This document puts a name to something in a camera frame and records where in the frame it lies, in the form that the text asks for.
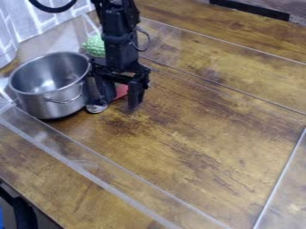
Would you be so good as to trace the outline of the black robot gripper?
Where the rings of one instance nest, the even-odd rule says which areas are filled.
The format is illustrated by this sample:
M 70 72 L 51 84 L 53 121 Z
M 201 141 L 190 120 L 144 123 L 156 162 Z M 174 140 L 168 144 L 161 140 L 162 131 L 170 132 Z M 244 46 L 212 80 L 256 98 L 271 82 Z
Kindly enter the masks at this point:
M 108 66 L 108 59 L 91 57 L 93 73 L 102 100 L 110 104 L 117 98 L 114 82 L 129 84 L 129 108 L 136 109 L 144 101 L 145 90 L 150 88 L 152 69 L 136 61 L 124 70 Z

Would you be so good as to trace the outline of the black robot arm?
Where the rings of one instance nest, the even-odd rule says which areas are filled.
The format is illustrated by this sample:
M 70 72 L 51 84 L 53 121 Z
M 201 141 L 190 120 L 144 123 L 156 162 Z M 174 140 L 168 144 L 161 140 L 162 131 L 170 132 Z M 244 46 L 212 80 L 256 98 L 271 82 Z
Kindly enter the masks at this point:
M 106 61 L 91 59 L 93 76 L 100 92 L 100 106 L 109 106 L 118 91 L 117 83 L 129 86 L 129 109 L 134 110 L 144 101 L 149 89 L 152 69 L 140 63 L 138 24 L 141 11 L 134 0 L 91 0 L 102 25 L 102 40 Z

